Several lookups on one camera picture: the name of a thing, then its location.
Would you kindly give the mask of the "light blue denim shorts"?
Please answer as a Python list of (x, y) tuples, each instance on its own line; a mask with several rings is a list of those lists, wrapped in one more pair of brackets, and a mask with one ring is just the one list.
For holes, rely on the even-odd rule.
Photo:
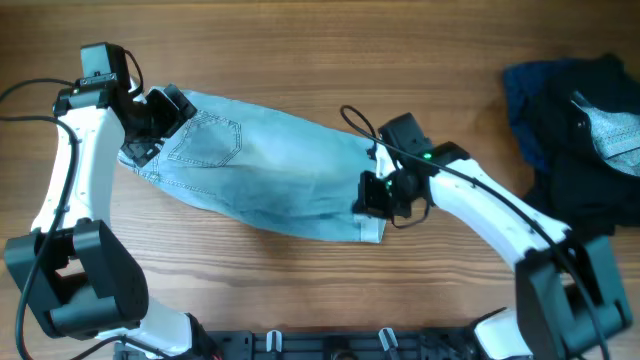
[(119, 162), (190, 206), (252, 227), (331, 242), (381, 241), (385, 220), (356, 214), (372, 141), (278, 110), (185, 91), (196, 115), (145, 166)]

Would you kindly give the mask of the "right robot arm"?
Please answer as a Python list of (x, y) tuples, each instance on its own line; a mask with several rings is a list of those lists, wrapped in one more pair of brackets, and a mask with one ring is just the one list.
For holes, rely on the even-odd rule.
[(633, 323), (605, 236), (585, 236), (551, 218), (494, 181), (455, 143), (433, 145), (415, 118), (403, 114), (359, 133), (372, 141), (375, 171), (360, 178), (353, 210), (408, 219), (422, 199), (470, 227), (511, 268), (514, 308), (478, 319), (462, 348), (477, 359), (581, 359)]

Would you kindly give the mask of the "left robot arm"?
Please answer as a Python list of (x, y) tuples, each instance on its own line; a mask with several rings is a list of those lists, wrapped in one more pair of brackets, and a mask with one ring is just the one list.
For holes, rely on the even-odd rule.
[(146, 359), (216, 359), (220, 350), (196, 318), (153, 300), (141, 267), (110, 227), (119, 155), (149, 163), (196, 114), (175, 86), (146, 91), (132, 81), (134, 56), (107, 42), (81, 50), (82, 76), (64, 82), (49, 116), (59, 130), (49, 188), (29, 233), (4, 256), (21, 297), (18, 353), (27, 355), (24, 318), (52, 338), (114, 343)]

